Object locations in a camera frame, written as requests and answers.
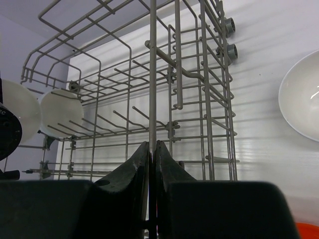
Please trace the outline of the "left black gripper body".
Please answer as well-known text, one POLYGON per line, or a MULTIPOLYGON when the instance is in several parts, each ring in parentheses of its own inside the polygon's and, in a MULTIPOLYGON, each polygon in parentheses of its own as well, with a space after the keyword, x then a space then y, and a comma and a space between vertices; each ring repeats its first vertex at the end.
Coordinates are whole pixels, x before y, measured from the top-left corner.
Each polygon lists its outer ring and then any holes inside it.
POLYGON ((19 146, 22 126, 18 118, 0 104, 0 160, 7 159, 19 146))

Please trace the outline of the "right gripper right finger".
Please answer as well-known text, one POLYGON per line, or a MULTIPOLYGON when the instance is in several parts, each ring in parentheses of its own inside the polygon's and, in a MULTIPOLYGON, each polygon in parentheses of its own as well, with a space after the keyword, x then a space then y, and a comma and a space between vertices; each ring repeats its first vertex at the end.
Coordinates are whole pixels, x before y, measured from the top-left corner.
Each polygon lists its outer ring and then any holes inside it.
POLYGON ((158 233, 161 239, 297 239, 281 190, 258 181, 194 179, 156 147, 158 233))

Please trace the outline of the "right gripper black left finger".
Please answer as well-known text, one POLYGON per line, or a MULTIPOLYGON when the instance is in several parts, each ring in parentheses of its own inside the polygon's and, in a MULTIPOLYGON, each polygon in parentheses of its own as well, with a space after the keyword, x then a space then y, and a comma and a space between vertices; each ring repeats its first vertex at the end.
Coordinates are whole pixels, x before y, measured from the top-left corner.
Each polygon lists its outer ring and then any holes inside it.
POLYGON ((0 175, 3 239, 142 239, 149 143, 96 182, 0 175))

